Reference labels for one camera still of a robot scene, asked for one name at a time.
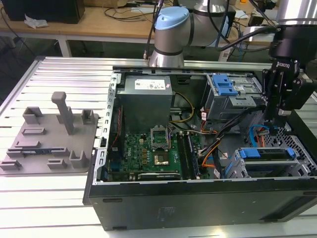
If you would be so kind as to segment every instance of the black computer case side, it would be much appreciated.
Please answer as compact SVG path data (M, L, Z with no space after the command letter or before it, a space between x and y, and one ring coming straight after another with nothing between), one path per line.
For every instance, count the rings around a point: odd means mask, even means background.
M106 231L285 222L317 204L317 180L93 185L89 197Z

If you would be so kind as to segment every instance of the robotic arm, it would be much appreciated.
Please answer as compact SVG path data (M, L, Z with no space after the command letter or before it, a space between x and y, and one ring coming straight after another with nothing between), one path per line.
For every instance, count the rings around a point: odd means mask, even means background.
M282 0L276 21L269 49L275 60L263 71L264 116L272 124L284 125L284 116L300 109L317 89L316 80L304 74L317 53L317 0Z
M211 17L219 28L225 13L224 0L201 0L193 14L178 7L161 11L150 66L183 67L183 46L213 43L218 33L209 19L208 1ZM262 93L267 102L264 119L268 125L283 126L285 116L300 109L317 89L317 81L304 73L306 64L317 53L317 0L281 0L276 20L278 25L269 49L275 60L271 69L263 70Z

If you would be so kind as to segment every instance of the workbench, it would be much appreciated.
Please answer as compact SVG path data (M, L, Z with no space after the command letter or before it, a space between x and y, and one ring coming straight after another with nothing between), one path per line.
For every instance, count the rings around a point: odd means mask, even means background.
M240 3L237 1L236 8L251 13L253 7L250 3ZM140 15L140 12L126 12L117 14L116 17L129 17ZM57 22L48 22L48 27L33 29L23 21L10 21L5 16L10 27L21 38L40 38L58 40L63 57L71 57L69 40L74 41L99 41L99 42L128 42L128 43L146 43L151 28L149 21L123 22L112 19L104 15L102 7L86 7L86 11L78 24L64 24ZM248 23L248 19L239 20L243 25ZM0 16L0 36L15 37L8 29L4 20ZM234 41L238 37L236 30L232 29L229 35L229 41ZM258 45L268 45L268 42L257 43Z
M5 157L20 127L26 107L40 107L45 114L58 113L51 102L54 91L67 93L73 113L93 109L105 114L108 86L113 65L146 66L142 59L45 58L32 63L0 107L0 159ZM231 70L262 70L270 64L185 61L186 67ZM299 115L316 128L317 98L308 100ZM95 147L101 128L97 129ZM84 206L82 198L87 174L37 177L0 177L0 237L316 237L317 206L287 223L251 224L159 230L105 232L94 209Z

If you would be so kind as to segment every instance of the black box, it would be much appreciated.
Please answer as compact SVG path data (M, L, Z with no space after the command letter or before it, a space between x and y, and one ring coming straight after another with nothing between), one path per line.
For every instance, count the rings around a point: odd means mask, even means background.
M84 15L84 0L2 0L12 21L23 21L25 14L38 20L76 24Z

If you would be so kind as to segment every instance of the aluminum extrusion table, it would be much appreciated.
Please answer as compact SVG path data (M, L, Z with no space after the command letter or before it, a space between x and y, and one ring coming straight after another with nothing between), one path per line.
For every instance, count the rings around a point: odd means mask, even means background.
M113 65L146 65L141 59L46 58L35 61L0 107L0 159L14 141L27 106L57 113L54 91L67 93L67 104L77 113L91 108L101 117ZM269 64L187 61L188 67L262 70ZM317 134L317 98L299 114ZM96 138L101 133L97 129ZM287 223L105 232L95 211L82 204L86 174L55 177L0 177L0 237L317 237L317 206Z

